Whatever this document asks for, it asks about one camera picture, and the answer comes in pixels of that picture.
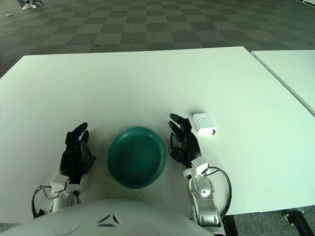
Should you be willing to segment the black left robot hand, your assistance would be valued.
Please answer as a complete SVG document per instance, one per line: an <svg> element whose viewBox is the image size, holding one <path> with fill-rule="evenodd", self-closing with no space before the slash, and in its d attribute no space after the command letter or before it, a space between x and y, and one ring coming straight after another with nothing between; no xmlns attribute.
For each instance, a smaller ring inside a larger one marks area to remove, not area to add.
<svg viewBox="0 0 315 236"><path fill-rule="evenodd" d="M69 177L70 184L80 184L96 160L88 146L90 133L87 128L88 123L84 122L66 134L59 174Z"/></svg>

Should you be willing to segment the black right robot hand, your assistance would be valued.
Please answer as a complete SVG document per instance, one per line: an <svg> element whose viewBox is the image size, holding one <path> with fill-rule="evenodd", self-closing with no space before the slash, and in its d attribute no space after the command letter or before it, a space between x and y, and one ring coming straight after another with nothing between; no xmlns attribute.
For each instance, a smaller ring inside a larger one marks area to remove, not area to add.
<svg viewBox="0 0 315 236"><path fill-rule="evenodd" d="M188 118L177 114L170 114L169 126L172 130L170 135L170 156L183 164L186 169L191 168L191 162L201 157L199 143L192 133L192 126Z"/></svg>

